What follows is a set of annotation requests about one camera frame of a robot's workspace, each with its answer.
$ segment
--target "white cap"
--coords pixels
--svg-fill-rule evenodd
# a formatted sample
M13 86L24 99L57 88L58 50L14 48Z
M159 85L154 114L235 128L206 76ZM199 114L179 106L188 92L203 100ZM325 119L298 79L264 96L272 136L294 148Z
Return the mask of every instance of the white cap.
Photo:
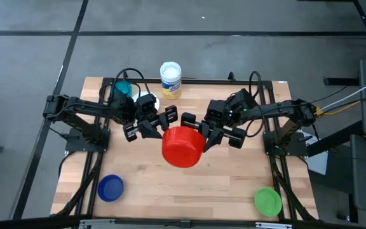
M165 62L160 67L160 76L163 81L173 83L180 80L182 69L176 62Z

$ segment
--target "green lid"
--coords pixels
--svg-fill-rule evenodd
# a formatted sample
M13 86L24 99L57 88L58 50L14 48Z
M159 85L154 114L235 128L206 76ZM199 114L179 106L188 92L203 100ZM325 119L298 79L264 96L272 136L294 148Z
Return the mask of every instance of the green lid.
M273 217L282 209L282 200L272 188L261 188L255 194L255 205L264 216Z

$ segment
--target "white container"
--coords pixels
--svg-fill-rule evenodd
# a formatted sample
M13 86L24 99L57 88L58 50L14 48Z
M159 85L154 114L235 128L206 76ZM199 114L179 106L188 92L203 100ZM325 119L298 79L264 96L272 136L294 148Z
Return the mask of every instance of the white container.
M182 93L182 69L176 62L165 62L160 67L162 92L167 99L177 99Z

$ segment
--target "white cable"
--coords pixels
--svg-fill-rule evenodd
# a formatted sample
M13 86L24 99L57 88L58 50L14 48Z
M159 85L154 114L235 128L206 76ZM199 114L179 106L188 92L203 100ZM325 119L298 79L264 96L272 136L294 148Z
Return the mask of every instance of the white cable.
M333 106L334 104L337 104L337 103L339 103L339 102L342 102L342 101L344 101L344 100L346 100L346 99L350 98L351 96L354 96L354 95L356 95L356 94L360 93L361 91L363 91L363 90L365 90L365 89L366 89L366 86L365 86L365 87L363 87L363 88L361 88L361 89L359 89L359 90L357 90L356 92L352 93L351 95L349 95L349 96L347 96L347 97L345 97L345 98L343 98L343 99L340 99L339 101L333 102L332 104L327 105L327 106L325 106L324 108L319 109L316 113L318 113L318 112L320 112L320 111L323 111L324 109L329 108L330 106Z

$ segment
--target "metal frame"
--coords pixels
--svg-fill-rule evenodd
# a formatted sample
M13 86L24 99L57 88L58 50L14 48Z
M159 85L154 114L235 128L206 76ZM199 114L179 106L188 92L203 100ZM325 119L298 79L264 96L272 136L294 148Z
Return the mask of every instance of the metal frame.
M60 69L60 73L57 78L57 83L55 88L53 89L52 94L58 95L62 89L65 76L67 70L69 68L69 63L71 60L71 56L76 44L76 40L78 36L266 36L266 37L345 37L345 38L357 38L357 37L364 37L366 38L366 31L318 31L318 32L305 32L305 31L294 31L294 32L287 32L287 31L276 31L276 32L266 32L266 31L80 31L81 24L84 19L84 15L88 6L89 0L83 0L81 9L76 20L76 24L74 26L73 31L0 31L0 36L70 36L70 42L67 47L65 57ZM342 0L351 2L357 8L358 13L366 27L366 15L363 12L358 0ZM148 83L155 83L159 82L157 79L148 79ZM245 85L248 84L247 81L236 81L235 78L231 80L183 80L184 83L199 83L199 84L218 84L218 85L225 85L225 84L232 84L232 85ZM270 102L275 102L275 98L273 97L272 91L272 84L270 81L264 81L263 85L268 89ZM261 101L264 101L264 94L261 93ZM17 199L13 204L12 210L12 219L19 220L22 218L22 214L25 210L26 202L32 187L33 180L36 175L37 167L39 165L39 161L41 159L41 154L43 152L44 144L46 142L46 138L49 131L50 122L43 120L42 125L39 129L34 147L32 149L32 153L30 156L30 160L28 166L26 168L25 176L22 180L20 185L20 189L18 191ZM104 123L106 128L108 127L108 120ZM266 130L269 130L269 122L265 120ZM278 119L274 119L274 126L278 128ZM91 160L92 160L93 152L88 152L86 157L85 163L85 172L83 173L83 179L86 178L88 172L91 167ZM281 157L281 166L283 170L283 175L287 181L288 178L288 171L287 171L287 163L286 158ZM270 162L276 163L274 157L270 157ZM93 187L97 185L97 179L93 181ZM274 187L276 190L279 190L279 184L277 181L274 180ZM95 198L95 192L93 191L92 196L89 200L89 214L92 213L93 210L93 201ZM78 205L76 206L76 212L81 211L81 202L79 201ZM291 206L290 203L290 215L291 218L295 218L294 208ZM224 224L223 221L218 221L216 224L227 226ZM249 226L249 223L242 224L237 222L232 222L230 226Z

